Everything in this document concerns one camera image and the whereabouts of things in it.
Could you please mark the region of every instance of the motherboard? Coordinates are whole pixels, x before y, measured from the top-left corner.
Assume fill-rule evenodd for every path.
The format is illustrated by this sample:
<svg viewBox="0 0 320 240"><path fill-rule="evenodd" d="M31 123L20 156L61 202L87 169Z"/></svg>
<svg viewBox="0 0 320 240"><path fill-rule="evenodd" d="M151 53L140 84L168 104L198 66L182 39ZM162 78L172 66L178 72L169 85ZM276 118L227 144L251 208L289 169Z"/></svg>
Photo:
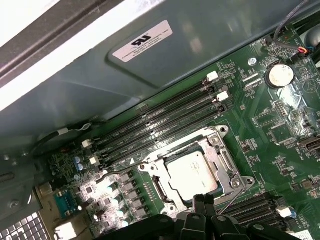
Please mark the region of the motherboard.
<svg viewBox="0 0 320 240"><path fill-rule="evenodd" d="M94 237L176 218L196 194L220 214L320 239L320 75L270 41L234 52L118 115L48 160L61 218ZM302 44L292 27L281 41Z"/></svg>

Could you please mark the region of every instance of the ventilation grille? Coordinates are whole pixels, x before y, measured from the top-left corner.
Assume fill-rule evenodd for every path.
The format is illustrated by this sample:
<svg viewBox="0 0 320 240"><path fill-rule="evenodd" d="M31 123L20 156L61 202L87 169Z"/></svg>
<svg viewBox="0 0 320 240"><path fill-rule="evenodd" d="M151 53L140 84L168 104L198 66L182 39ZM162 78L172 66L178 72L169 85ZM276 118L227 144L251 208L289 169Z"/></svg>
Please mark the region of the ventilation grille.
<svg viewBox="0 0 320 240"><path fill-rule="evenodd" d="M35 212L0 232L1 240L47 240L44 223Z"/></svg>

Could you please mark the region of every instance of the cpu socket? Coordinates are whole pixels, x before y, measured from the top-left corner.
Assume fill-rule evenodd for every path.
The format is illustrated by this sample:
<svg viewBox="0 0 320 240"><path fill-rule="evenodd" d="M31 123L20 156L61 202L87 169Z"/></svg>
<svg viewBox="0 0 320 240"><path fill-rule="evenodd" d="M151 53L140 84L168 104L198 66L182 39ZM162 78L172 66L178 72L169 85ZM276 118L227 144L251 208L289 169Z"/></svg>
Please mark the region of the cpu socket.
<svg viewBox="0 0 320 240"><path fill-rule="evenodd" d="M164 202L161 213L176 218L194 195L213 194L215 205L232 203L255 179L241 176L223 138L228 126L198 130L149 154L138 169L147 172Z"/></svg>

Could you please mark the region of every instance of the label sticker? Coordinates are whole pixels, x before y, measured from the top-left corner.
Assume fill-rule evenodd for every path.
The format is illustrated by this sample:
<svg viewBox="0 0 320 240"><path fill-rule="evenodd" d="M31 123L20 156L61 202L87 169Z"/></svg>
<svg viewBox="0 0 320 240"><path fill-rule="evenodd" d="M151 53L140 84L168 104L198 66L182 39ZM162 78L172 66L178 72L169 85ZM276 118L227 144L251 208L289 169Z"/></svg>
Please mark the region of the label sticker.
<svg viewBox="0 0 320 240"><path fill-rule="evenodd" d="M290 235L301 240L314 240L308 230L304 230L296 233L290 233Z"/></svg>
<svg viewBox="0 0 320 240"><path fill-rule="evenodd" d="M139 56L147 49L160 43L172 35L172 29L167 20L146 31L144 34L115 51L112 55L127 63L136 56Z"/></svg>

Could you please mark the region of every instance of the electrolytic capacitor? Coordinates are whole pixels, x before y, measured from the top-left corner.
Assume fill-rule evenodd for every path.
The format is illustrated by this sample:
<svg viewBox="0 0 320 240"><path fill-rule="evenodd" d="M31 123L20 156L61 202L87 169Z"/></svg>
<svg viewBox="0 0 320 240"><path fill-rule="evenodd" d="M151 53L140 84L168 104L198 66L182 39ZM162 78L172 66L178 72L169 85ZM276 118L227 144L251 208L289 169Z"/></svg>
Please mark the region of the electrolytic capacitor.
<svg viewBox="0 0 320 240"><path fill-rule="evenodd" d="M127 209L125 206L123 206L122 208L120 208L120 209L116 212L116 215L117 215L119 218L123 218L127 212L128 212L128 209Z"/></svg>
<svg viewBox="0 0 320 240"><path fill-rule="evenodd" d="M79 171L86 170L87 168L88 168L88 164L85 163L85 162L78 164L78 170Z"/></svg>
<svg viewBox="0 0 320 240"><path fill-rule="evenodd" d="M85 210L87 207L90 206L90 204L91 204L90 201L85 201L85 202L83 202L82 204L80 204L80 205L78 206L78 210L79 210L79 211Z"/></svg>
<svg viewBox="0 0 320 240"><path fill-rule="evenodd" d="M124 198L121 195L118 195L112 200L112 204L119 205L123 199Z"/></svg>
<svg viewBox="0 0 320 240"><path fill-rule="evenodd" d="M73 158L74 163L79 164L80 162L82 162L85 158L83 156L75 156Z"/></svg>
<svg viewBox="0 0 320 240"><path fill-rule="evenodd" d="M132 223L131 217L127 217L125 220L123 220L122 227L123 228L128 227L131 223Z"/></svg>
<svg viewBox="0 0 320 240"><path fill-rule="evenodd" d="M100 211L98 211L96 214L93 215L93 218L95 220L100 220L105 213L106 211L101 209Z"/></svg>
<svg viewBox="0 0 320 240"><path fill-rule="evenodd" d="M116 183L113 183L113 184L111 184L110 186L108 186L107 188L106 188L106 193L107 194L111 194L112 192L114 192L116 189L117 189L117 184Z"/></svg>

